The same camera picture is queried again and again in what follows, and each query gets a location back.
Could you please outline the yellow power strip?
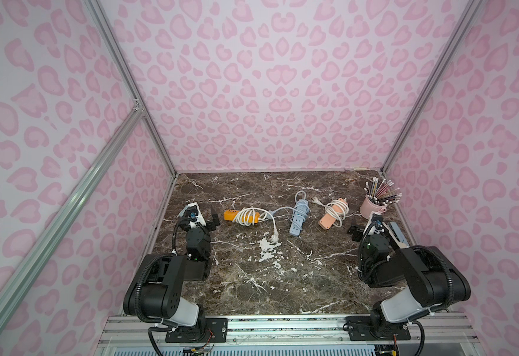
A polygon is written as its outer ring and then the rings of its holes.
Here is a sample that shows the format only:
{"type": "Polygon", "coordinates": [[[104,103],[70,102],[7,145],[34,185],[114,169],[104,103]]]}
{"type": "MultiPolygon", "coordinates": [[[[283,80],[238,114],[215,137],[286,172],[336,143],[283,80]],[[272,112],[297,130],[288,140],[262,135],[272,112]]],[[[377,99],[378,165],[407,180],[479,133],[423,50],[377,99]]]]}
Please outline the yellow power strip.
{"type": "Polygon", "coordinates": [[[250,226],[260,221],[260,213],[254,208],[226,210],[224,211],[223,219],[239,225],[250,226]]]}

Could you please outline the light blue power strip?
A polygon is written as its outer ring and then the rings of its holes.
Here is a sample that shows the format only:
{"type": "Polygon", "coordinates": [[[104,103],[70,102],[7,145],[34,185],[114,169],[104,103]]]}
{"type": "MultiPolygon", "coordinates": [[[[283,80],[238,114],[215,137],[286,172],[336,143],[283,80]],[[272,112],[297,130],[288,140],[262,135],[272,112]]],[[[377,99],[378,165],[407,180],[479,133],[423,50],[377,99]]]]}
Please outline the light blue power strip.
{"type": "Polygon", "coordinates": [[[296,201],[293,207],[293,217],[291,220],[291,226],[289,229],[290,235],[299,237],[303,230],[303,224],[307,220],[307,217],[311,211],[308,201],[305,199],[299,199],[296,201]]]}

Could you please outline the pink power strip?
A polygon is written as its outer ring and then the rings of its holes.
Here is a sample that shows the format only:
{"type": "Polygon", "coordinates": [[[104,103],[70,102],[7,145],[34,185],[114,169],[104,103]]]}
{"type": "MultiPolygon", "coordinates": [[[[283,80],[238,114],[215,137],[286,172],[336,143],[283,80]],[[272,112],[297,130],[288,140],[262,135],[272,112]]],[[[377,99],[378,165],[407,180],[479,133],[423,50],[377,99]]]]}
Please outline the pink power strip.
{"type": "Polygon", "coordinates": [[[329,230],[331,227],[340,228],[349,213],[349,205],[343,199],[332,200],[324,205],[325,214],[319,220],[319,227],[329,230]]]}

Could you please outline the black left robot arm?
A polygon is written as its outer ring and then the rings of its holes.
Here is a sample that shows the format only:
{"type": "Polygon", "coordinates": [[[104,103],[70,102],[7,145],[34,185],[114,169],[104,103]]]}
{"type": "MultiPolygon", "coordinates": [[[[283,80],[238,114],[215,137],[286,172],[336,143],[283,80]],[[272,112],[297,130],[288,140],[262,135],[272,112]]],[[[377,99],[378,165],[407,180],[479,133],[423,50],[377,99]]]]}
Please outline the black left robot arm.
{"type": "Polygon", "coordinates": [[[185,281],[206,280],[211,271],[211,233],[220,225],[218,214],[199,222],[182,217],[172,235],[173,252],[145,255],[125,294],[123,311],[154,330],[184,332],[201,337],[206,315],[182,297],[185,281]]]}

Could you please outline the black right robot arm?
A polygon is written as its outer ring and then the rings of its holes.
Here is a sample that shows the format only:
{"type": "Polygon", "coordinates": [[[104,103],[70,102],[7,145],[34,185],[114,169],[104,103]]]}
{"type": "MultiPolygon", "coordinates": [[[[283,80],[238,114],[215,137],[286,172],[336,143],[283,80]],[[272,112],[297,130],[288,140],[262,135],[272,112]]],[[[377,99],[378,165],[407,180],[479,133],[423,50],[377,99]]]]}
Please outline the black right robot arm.
{"type": "Polygon", "coordinates": [[[374,333],[470,299],[468,280],[440,249],[421,245],[403,247],[382,215],[372,215],[365,226],[351,225],[348,233],[359,243],[357,275],[361,282],[370,288],[406,283],[401,292],[373,306],[369,327],[374,333]]]}

